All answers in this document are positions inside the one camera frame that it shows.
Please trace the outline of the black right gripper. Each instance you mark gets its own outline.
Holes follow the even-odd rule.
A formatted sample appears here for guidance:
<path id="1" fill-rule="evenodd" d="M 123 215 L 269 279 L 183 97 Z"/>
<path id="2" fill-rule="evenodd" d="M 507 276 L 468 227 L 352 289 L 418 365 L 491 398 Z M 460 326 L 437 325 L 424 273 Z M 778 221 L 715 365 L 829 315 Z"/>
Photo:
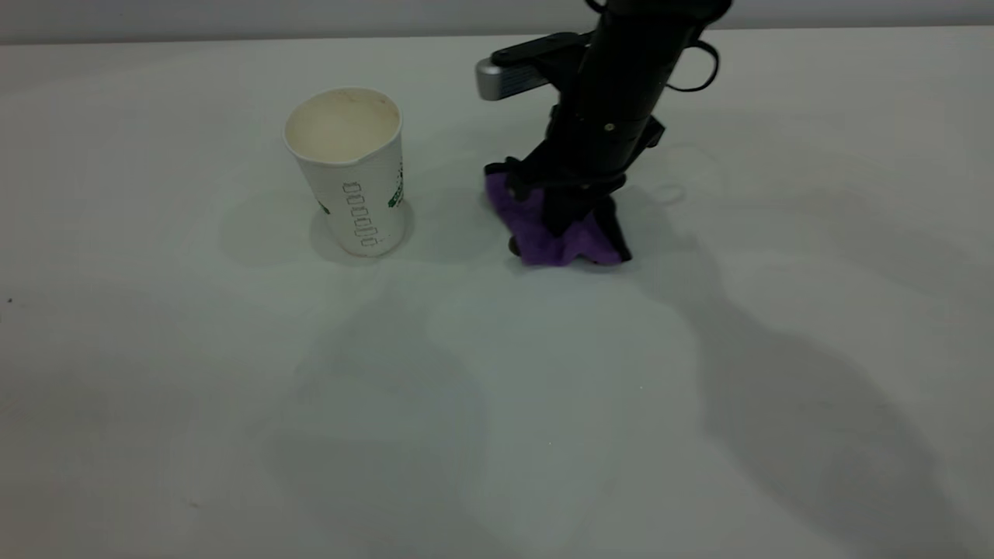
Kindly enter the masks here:
<path id="1" fill-rule="evenodd" d="M 596 205 L 590 186 L 624 177 L 642 152 L 655 148 L 666 127 L 655 116 L 621 123 L 587 124 L 571 109 L 553 106 L 544 139 L 519 162 L 519 198 L 544 189 L 542 224 L 553 238 L 561 238 L 594 206 L 594 222 L 606 239 L 614 264 L 632 259 L 617 219 L 617 203 L 606 196 Z"/>

